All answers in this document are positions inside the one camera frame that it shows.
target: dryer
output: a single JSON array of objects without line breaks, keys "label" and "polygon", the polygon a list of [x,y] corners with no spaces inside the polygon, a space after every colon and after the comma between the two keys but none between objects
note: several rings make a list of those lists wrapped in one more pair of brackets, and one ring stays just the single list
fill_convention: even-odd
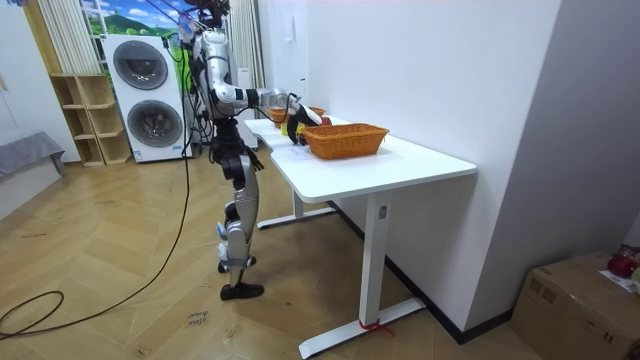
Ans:
[{"label": "dryer", "polygon": [[[180,87],[162,38],[103,35],[102,47],[136,162],[182,157]],[[186,154],[191,156],[191,146]]]}]

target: red object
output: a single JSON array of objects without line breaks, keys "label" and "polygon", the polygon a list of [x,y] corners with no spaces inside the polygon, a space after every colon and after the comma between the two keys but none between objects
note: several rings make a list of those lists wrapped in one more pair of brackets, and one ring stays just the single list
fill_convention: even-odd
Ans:
[{"label": "red object", "polygon": [[618,252],[607,263],[607,269],[614,275],[628,278],[638,267],[638,261],[635,258],[637,254],[637,248],[624,244],[620,245]]},{"label": "red object", "polygon": [[358,320],[358,323],[360,323],[360,327],[363,328],[364,330],[382,329],[382,330],[388,332],[389,334],[391,334],[391,336],[396,337],[396,334],[393,332],[393,330],[389,329],[388,327],[386,327],[384,325],[380,325],[380,320],[376,321],[375,323],[373,323],[371,325],[363,325],[362,321],[360,321],[360,320]]}]

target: white desk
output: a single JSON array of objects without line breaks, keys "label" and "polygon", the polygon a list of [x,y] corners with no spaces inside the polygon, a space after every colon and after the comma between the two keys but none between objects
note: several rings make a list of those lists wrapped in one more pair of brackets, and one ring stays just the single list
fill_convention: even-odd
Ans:
[{"label": "white desk", "polygon": [[[348,122],[331,116],[333,124]],[[290,223],[333,212],[302,212],[302,201],[317,203],[355,195],[368,195],[359,320],[364,325],[386,324],[418,311],[417,298],[380,311],[380,291],[391,213],[390,190],[476,172],[466,161],[387,135],[378,154],[340,160],[322,160],[308,146],[293,145],[269,120],[248,120],[249,129],[271,150],[271,160],[293,188],[293,215],[266,220],[258,228]],[[300,344],[303,359],[369,330],[358,321],[313,337]]]}]

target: cardboard box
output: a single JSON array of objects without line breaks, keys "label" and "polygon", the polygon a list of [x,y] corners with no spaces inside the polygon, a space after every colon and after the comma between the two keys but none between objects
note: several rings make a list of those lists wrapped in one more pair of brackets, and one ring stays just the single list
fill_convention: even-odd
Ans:
[{"label": "cardboard box", "polygon": [[545,360],[640,359],[640,297],[595,253],[531,270],[511,327]]}]

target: curtain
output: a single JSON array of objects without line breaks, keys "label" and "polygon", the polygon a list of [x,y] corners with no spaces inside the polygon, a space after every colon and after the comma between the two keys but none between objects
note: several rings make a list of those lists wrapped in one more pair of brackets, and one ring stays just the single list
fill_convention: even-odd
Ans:
[{"label": "curtain", "polygon": [[230,5],[229,42],[237,67],[251,70],[253,87],[264,87],[256,2],[255,0],[231,0]]},{"label": "curtain", "polygon": [[42,17],[65,74],[100,74],[91,37],[77,0],[38,0]]}]

